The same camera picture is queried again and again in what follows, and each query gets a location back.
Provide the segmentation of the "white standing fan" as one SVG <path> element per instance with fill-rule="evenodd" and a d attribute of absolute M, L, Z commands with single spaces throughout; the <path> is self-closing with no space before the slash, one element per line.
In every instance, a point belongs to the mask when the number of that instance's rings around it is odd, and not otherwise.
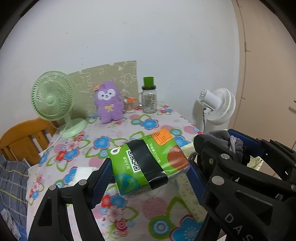
<path fill-rule="evenodd" d="M 227 88 L 198 88 L 195 94 L 197 128 L 201 132 L 226 130 L 236 109 L 235 95 Z"/>

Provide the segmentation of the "green tissue pack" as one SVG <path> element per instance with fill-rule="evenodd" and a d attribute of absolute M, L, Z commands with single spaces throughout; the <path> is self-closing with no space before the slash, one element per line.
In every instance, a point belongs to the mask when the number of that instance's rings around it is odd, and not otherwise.
<path fill-rule="evenodd" d="M 158 189 L 190 168 L 185 154 L 165 128 L 107 153 L 119 194 L 126 199 Z"/>

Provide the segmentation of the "plaid blue cushion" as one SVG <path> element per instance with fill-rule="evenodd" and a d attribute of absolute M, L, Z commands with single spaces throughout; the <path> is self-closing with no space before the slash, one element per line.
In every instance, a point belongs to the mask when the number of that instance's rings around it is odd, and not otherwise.
<path fill-rule="evenodd" d="M 28 165 L 1 155 L 1 217 L 16 240 L 27 240 Z"/>

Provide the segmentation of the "green cap on jar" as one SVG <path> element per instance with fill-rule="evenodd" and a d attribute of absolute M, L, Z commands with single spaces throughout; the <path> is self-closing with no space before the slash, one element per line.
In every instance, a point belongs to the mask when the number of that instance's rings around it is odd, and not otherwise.
<path fill-rule="evenodd" d="M 144 87 L 153 87 L 154 86 L 154 77 L 147 76 L 143 78 L 144 80 Z"/>

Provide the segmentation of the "wooden chair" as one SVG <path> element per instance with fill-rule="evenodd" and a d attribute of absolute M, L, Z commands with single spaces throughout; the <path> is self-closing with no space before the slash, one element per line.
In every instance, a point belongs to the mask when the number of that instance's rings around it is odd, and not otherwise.
<path fill-rule="evenodd" d="M 11 161 L 26 160 L 35 165 L 41 160 L 38 146 L 45 150 L 49 144 L 46 133 L 53 136 L 57 127 L 55 121 L 42 118 L 19 123 L 1 137 L 1 154 Z"/>

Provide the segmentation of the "dark grey sock bundle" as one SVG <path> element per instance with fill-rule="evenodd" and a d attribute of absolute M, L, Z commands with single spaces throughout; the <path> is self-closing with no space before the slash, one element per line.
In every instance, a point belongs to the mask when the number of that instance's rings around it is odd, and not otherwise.
<path fill-rule="evenodd" d="M 214 158 L 216 157 L 216 154 L 214 157 L 211 157 L 204 150 L 213 150 L 215 147 L 218 150 L 222 150 L 222 154 L 231 152 L 234 160 L 245 166 L 248 165 L 251 159 L 248 151 L 243 148 L 243 141 L 238 137 L 230 135 L 226 130 L 210 131 L 197 135 L 194 137 L 193 145 L 195 151 L 200 155 L 201 161 L 204 162 L 204 166 L 208 164 L 213 165 L 215 162 Z"/>

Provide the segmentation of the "glass mason jar mug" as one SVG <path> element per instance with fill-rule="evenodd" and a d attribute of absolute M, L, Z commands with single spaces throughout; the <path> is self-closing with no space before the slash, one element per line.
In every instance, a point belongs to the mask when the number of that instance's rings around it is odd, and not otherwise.
<path fill-rule="evenodd" d="M 139 93 L 139 104 L 143 113 L 156 113 L 157 111 L 157 92 L 156 86 L 142 86 L 142 92 Z"/>

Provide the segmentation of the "cotton swab container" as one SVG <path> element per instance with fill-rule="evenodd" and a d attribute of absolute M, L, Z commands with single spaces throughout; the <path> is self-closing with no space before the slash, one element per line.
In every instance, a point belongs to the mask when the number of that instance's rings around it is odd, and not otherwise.
<path fill-rule="evenodd" d="M 124 102 L 124 105 L 125 105 L 125 112 L 126 113 L 132 113 L 135 111 L 134 107 L 135 107 L 135 104 L 137 102 L 137 99 L 136 98 L 132 98 L 132 97 L 124 97 L 123 98 L 123 102 Z"/>

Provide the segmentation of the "floral tablecloth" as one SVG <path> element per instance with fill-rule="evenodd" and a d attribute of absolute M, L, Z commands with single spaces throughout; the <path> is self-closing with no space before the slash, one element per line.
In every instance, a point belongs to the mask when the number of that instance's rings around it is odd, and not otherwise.
<path fill-rule="evenodd" d="M 27 230 L 47 189 L 53 184 L 67 187 L 77 167 L 99 168 L 108 150 L 162 128 L 171 133 L 180 147 L 193 143 L 200 133 L 167 105 L 160 106 L 154 114 L 137 110 L 108 124 L 92 116 L 87 123 L 84 131 L 71 138 L 60 138 L 55 133 L 39 164 L 30 168 Z M 130 200 L 120 196 L 112 181 L 93 214 L 106 240 L 193 240 L 202 225 L 194 220 L 174 181 Z"/>

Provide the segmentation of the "green desk fan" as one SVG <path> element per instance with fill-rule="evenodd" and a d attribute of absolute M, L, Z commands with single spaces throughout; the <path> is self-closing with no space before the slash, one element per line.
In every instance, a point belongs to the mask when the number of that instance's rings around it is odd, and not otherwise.
<path fill-rule="evenodd" d="M 71 138 L 82 132 L 87 121 L 70 116 L 74 104 L 74 85 L 70 77 L 60 71 L 48 71 L 35 81 L 31 104 L 36 114 L 47 121 L 64 120 L 62 138 Z"/>

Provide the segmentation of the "purple plush toy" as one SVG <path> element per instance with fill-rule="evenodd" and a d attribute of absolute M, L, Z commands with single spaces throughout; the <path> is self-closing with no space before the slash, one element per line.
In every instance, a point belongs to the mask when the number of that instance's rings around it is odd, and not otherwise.
<path fill-rule="evenodd" d="M 97 115 L 102 124 L 123 119 L 124 104 L 113 81 L 107 81 L 93 88 Z"/>

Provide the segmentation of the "yellow cartoon storage box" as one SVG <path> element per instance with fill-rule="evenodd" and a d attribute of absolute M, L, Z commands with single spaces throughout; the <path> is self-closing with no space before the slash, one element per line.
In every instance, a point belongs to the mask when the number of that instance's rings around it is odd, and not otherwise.
<path fill-rule="evenodd" d="M 195 151 L 193 143 L 187 144 L 181 147 L 181 149 L 187 158 Z M 262 158 L 254 158 L 251 156 L 250 162 L 247 164 L 247 166 L 259 171 L 263 163 L 264 161 Z M 192 214 L 194 220 L 201 223 L 205 220 L 207 211 L 202 205 L 199 204 L 199 201 L 186 174 L 182 173 L 178 175 L 177 178 L 174 179 L 174 184 L 181 199 L 184 201 L 187 209 L 189 209 L 189 212 Z"/>

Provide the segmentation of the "white folded cloth bundle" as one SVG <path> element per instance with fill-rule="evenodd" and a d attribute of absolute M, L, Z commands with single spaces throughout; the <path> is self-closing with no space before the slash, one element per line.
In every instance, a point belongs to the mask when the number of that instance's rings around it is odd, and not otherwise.
<path fill-rule="evenodd" d="M 74 186 L 80 180 L 85 179 L 87 180 L 88 177 L 92 174 L 92 172 L 97 171 L 98 167 L 77 167 L 76 173 L 68 186 Z"/>

